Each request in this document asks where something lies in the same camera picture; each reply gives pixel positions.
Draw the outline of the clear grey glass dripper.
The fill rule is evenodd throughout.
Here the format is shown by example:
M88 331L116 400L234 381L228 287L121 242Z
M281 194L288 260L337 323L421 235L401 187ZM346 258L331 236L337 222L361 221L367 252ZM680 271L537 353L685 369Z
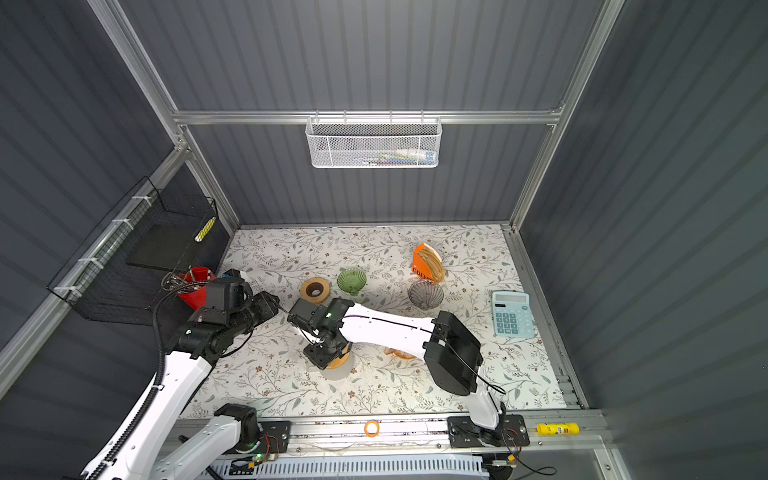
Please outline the clear grey glass dripper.
M408 289L410 302L421 310L439 307L444 300L442 287L432 280L421 279L414 282Z

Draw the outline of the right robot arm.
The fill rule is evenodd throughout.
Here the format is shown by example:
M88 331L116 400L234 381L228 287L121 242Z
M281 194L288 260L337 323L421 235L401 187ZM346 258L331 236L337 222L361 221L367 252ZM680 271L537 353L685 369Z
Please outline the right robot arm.
M327 306L299 299L287 320L310 339L304 355L318 369L327 369L356 344L401 351L423 361L440 389L465 399L476 427L499 428L505 392L485 377L481 343L454 314L405 317L342 298Z

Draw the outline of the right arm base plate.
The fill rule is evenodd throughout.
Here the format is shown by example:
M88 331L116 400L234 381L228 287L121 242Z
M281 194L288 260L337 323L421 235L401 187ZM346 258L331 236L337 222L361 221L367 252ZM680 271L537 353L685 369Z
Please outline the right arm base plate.
M469 416L451 416L446 422L452 448L517 448L530 445L528 429L521 415L502 415L495 429L479 427Z

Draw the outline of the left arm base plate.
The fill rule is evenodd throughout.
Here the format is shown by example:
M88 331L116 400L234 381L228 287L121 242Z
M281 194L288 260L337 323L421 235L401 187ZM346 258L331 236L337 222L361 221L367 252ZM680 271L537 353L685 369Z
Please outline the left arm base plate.
M259 437L239 444L234 448L236 452L262 456L287 452L292 428L290 421L260 420L258 426Z

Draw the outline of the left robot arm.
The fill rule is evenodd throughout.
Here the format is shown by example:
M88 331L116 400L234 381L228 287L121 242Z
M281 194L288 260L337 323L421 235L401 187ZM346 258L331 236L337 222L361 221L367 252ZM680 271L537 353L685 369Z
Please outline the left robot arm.
M280 300L255 293L239 275L203 283L206 303L158 347L155 374L104 447L83 468L83 479L194 479L230 450L254 453L263 438L254 408L226 404L201 431L167 456L160 450L177 417L235 338L251 334L280 311Z

